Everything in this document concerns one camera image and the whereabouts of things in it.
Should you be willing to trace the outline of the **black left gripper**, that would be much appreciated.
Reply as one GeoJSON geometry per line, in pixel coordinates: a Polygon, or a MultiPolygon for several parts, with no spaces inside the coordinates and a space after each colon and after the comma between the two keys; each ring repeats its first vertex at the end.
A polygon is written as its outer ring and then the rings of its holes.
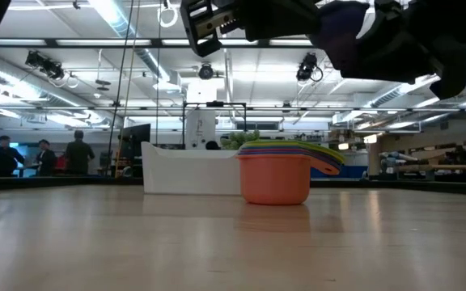
{"type": "MultiPolygon", "coordinates": [[[[189,46],[199,57],[218,51],[218,28],[232,18],[228,11],[235,0],[181,0],[180,16],[189,46]]],[[[317,0],[236,0],[238,25],[247,40],[310,35],[319,31],[319,19],[276,19],[280,16],[315,15],[317,0]]]]}

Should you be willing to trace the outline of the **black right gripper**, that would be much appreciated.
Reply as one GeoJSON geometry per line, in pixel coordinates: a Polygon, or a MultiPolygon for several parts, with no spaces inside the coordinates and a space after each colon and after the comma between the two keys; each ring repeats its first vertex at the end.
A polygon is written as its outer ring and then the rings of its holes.
{"type": "Polygon", "coordinates": [[[439,99],[466,87],[466,0],[418,0],[418,26],[384,24],[358,33],[340,33],[343,77],[413,83],[436,74],[430,90],[439,99]]]}

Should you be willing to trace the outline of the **green measuring cup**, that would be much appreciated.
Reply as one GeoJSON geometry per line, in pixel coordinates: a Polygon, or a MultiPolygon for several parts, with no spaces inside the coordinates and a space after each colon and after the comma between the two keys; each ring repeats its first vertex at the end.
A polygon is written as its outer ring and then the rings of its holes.
{"type": "Polygon", "coordinates": [[[310,150],[315,152],[322,152],[324,154],[328,154],[334,158],[339,160],[343,160],[344,156],[338,153],[335,150],[331,150],[329,148],[323,147],[321,145],[316,145],[312,143],[307,143],[304,141],[292,141],[292,140],[258,140],[258,141],[250,141],[243,144],[239,150],[246,150],[246,149],[268,149],[268,148],[300,148],[302,150],[310,150]]]}

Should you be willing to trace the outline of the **yellow measuring cup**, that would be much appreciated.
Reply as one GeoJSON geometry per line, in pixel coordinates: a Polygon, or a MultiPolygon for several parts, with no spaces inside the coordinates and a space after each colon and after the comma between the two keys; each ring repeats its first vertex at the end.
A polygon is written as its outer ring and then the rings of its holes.
{"type": "Polygon", "coordinates": [[[312,143],[306,143],[303,141],[269,141],[269,140],[260,140],[260,141],[248,141],[244,143],[239,149],[237,154],[256,154],[266,151],[284,151],[284,150],[304,150],[307,154],[318,154],[324,155],[327,158],[332,158],[337,160],[339,163],[344,163],[345,158],[329,148],[323,147],[321,145],[315,145],[312,143]]]}

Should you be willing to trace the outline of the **light blue measuring cup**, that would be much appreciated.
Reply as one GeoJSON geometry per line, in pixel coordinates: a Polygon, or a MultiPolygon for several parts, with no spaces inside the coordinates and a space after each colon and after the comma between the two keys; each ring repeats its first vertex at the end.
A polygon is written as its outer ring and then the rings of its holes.
{"type": "Polygon", "coordinates": [[[331,160],[340,164],[345,163],[345,159],[338,152],[307,143],[254,143],[243,145],[238,155],[254,154],[304,154],[317,159],[331,160]]]}

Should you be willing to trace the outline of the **orange measuring cup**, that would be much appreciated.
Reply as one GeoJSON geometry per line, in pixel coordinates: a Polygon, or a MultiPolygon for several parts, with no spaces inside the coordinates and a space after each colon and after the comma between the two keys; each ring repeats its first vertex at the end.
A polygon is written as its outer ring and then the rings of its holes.
{"type": "Polygon", "coordinates": [[[255,205],[300,205],[309,196],[311,169],[339,175],[341,168],[304,154],[242,155],[240,193],[255,205]]]}

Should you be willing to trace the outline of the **white plastic basket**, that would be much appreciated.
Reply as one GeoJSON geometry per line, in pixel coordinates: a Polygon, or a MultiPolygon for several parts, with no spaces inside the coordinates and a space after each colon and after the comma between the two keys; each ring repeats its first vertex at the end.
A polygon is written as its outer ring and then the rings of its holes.
{"type": "Polygon", "coordinates": [[[141,144],[146,194],[238,196],[234,150],[165,150],[141,144]]]}

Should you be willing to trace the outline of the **black ceiling light track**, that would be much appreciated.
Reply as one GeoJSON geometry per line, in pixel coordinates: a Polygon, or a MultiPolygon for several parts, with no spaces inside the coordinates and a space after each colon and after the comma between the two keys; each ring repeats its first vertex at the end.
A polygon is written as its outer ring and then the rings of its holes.
{"type": "MultiPolygon", "coordinates": [[[[243,39],[220,39],[224,48],[311,48],[312,44],[307,39],[283,38],[276,40],[257,40],[249,42],[243,39]]],[[[0,38],[0,48],[45,48],[45,49],[119,49],[138,47],[140,49],[189,49],[189,40],[182,38],[171,39],[24,39],[24,38],[0,38]]]]}

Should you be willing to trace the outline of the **blue storage bins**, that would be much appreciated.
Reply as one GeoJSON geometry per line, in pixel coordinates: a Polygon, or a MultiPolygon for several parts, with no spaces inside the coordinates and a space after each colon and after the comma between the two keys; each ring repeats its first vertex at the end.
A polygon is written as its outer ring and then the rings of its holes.
{"type": "Polygon", "coordinates": [[[326,175],[314,168],[311,169],[312,179],[361,179],[368,166],[343,166],[338,175],[326,175]]]}

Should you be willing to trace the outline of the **green artificial plant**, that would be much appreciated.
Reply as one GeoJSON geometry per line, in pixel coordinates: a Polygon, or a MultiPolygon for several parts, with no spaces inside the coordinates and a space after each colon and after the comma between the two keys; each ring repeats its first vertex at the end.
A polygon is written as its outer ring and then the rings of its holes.
{"type": "Polygon", "coordinates": [[[221,147],[225,150],[238,150],[243,144],[250,141],[260,139],[260,132],[254,130],[252,132],[237,132],[230,133],[228,136],[221,137],[221,147]]]}

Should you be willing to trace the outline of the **white machine cabinet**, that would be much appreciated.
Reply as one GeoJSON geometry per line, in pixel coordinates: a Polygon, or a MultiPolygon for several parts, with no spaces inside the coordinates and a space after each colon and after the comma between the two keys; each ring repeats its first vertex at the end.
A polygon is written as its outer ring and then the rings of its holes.
{"type": "Polygon", "coordinates": [[[185,149],[204,150],[209,141],[215,141],[215,111],[195,110],[185,118],[185,149]]]}

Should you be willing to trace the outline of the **black computer monitor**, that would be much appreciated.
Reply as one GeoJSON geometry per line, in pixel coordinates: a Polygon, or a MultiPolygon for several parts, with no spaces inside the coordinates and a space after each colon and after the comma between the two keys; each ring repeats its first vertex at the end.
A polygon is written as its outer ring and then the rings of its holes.
{"type": "Polygon", "coordinates": [[[139,157],[141,143],[150,141],[150,124],[136,125],[121,130],[121,155],[139,157]]]}

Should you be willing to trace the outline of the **black aluminium table frame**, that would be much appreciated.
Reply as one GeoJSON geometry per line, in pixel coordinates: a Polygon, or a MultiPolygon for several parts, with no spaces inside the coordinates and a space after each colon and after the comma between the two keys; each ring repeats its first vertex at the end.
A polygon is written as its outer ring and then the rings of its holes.
{"type": "MultiPolygon", "coordinates": [[[[82,185],[143,186],[140,179],[110,179],[98,177],[39,177],[0,178],[0,190],[25,188],[54,188],[82,185]]],[[[428,182],[415,180],[368,181],[368,180],[312,180],[311,188],[367,188],[400,189],[423,192],[442,192],[466,195],[466,183],[428,182]]]]}

